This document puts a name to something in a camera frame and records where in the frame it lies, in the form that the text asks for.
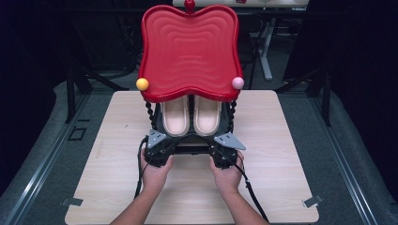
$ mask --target yellow ball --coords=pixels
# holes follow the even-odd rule
[[[149,82],[145,78],[140,78],[137,80],[137,83],[135,85],[137,86],[138,90],[145,91],[146,89],[148,89]]]

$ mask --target black beaded string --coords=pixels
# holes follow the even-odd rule
[[[155,123],[155,117],[153,116],[153,111],[151,109],[151,104],[149,101],[146,101],[145,104],[146,108],[147,108],[147,112],[149,114],[149,119],[150,119],[150,125],[152,126],[153,129],[158,130],[158,128],[156,127],[156,123]]]
[[[231,102],[231,109],[230,109],[230,114],[229,114],[229,122],[228,122],[228,132],[232,133],[232,130],[234,129],[234,113],[235,113],[235,107],[237,106],[237,102],[233,100]]]

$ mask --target red plastic cover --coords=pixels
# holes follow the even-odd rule
[[[237,57],[238,20],[229,7],[213,5],[192,14],[161,5],[142,20],[144,55],[139,78],[142,95],[159,103],[184,95],[218,101],[237,99],[232,86],[242,77]]]

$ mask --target pair of shoes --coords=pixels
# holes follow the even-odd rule
[[[198,135],[210,136],[217,131],[220,123],[221,103],[195,96],[193,128]],[[163,102],[161,104],[163,126],[172,137],[181,137],[190,130],[190,110],[188,97]]]

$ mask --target light wooden tabletop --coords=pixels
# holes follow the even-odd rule
[[[173,0],[173,6],[184,7],[185,0]],[[231,8],[305,8],[309,0],[247,0],[245,4],[236,0],[195,0],[197,7],[221,4]]]
[[[312,223],[316,207],[299,156],[273,91],[242,91],[234,134],[245,144],[246,174],[271,223]],[[68,224],[108,224],[132,201],[138,180],[137,152],[150,129],[139,92],[116,92],[105,114],[71,205]],[[208,168],[208,155],[176,155],[148,224],[231,224],[231,215]],[[255,208],[241,181],[240,192]]]

